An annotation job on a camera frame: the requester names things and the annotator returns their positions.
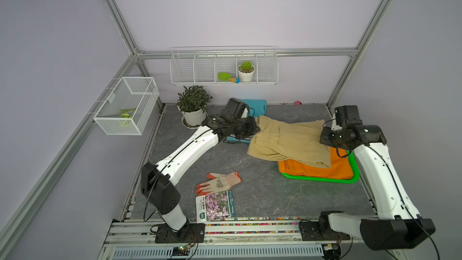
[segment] wire basket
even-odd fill
[[[237,67],[244,61],[255,66],[253,81],[241,85],[277,84],[279,62],[276,52],[197,52],[174,53],[170,60],[170,75],[174,85],[217,85],[235,84],[221,82],[219,72],[230,73],[237,77]]]
[[[154,78],[123,77],[93,119],[106,135],[141,135],[158,97]]]

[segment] khaki pants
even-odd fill
[[[247,154],[269,161],[296,160],[303,164],[330,168],[329,147],[319,142],[323,120],[287,124],[265,116],[256,118],[261,132],[250,141]]]

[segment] green plant cutting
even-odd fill
[[[184,87],[183,94],[178,93],[180,98],[176,104],[180,111],[191,113],[202,109],[205,112],[207,103],[213,98],[203,86],[194,85],[192,87]]]
[[[132,108],[132,109],[121,109],[120,110],[120,117],[121,118],[132,118],[133,116],[130,115],[130,113],[133,113],[135,112],[136,108]],[[131,121],[128,121],[128,120],[123,120],[123,121],[120,121],[120,126],[121,127],[127,127],[127,126],[131,126]]]
[[[244,73],[249,73],[254,71],[254,67],[252,66],[252,63],[250,61],[244,61],[241,63],[241,66],[239,67],[239,70]]]

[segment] robotic arm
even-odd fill
[[[181,196],[175,185],[197,159],[227,136],[234,134],[237,139],[242,139],[260,131],[254,117],[249,116],[249,110],[245,102],[231,98],[219,117],[207,117],[196,132],[173,153],[155,165],[148,162],[143,166],[141,191],[156,206],[167,225],[159,227],[159,230],[170,229],[170,234],[174,234],[176,239],[184,239],[190,232],[198,236],[203,232],[204,224],[190,224],[181,211],[178,205]],[[168,236],[156,237],[156,241],[158,238],[159,242],[170,242]]]
[[[363,125],[358,107],[335,109],[337,128],[324,127],[320,143],[352,151],[378,219],[331,211],[324,215],[327,229],[364,240],[372,250],[411,249],[435,232],[409,199],[391,163],[387,140],[377,125]]]

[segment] succulent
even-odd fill
[[[241,63],[239,70],[244,73],[249,73],[254,71],[254,67],[252,66],[252,63],[250,61],[244,61],[243,63]]]
[[[180,98],[176,104],[180,111],[191,113],[202,109],[205,112],[205,107],[208,102],[213,98],[204,87],[194,85],[192,87],[184,87],[183,94],[178,94]]]

